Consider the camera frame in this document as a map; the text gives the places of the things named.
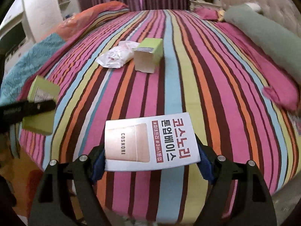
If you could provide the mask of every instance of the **white plastic wrapper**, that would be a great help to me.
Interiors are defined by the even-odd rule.
[[[130,40],[121,41],[118,46],[97,57],[95,61],[105,68],[121,68],[133,59],[134,50],[139,45],[140,43]]]

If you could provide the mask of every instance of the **pink pillow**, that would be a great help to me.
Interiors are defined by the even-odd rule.
[[[205,7],[199,7],[195,9],[195,13],[201,17],[201,19],[205,20],[218,20],[219,16],[217,15],[217,11],[205,8]]]

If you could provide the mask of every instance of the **striped bedsheet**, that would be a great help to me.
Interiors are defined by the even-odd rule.
[[[106,69],[95,58],[120,40],[164,39],[155,74]],[[130,12],[94,29],[46,78],[61,87],[54,133],[22,130],[20,143],[45,169],[75,160],[104,141],[106,120],[189,112],[195,133],[217,154],[252,159],[273,193],[300,170],[301,144],[290,116],[265,98],[268,86],[251,59],[213,23],[188,11]],[[208,190],[190,165],[161,171],[107,172],[97,184],[102,206],[162,223],[194,222]]]

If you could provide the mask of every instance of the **pink cloth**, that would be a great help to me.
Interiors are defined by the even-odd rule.
[[[297,110],[299,90],[294,80],[284,70],[279,69],[273,60],[236,26],[218,22],[216,27],[254,61],[269,84],[269,87],[265,87],[262,93],[268,99],[289,111]]]
[[[195,13],[201,17],[201,19],[205,20],[218,20],[219,16],[217,15],[217,11],[206,8],[206,7],[199,7],[195,9]]]

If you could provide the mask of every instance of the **white cabinet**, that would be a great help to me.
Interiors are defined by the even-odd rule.
[[[24,10],[36,42],[54,26],[63,22],[57,0],[23,0]]]

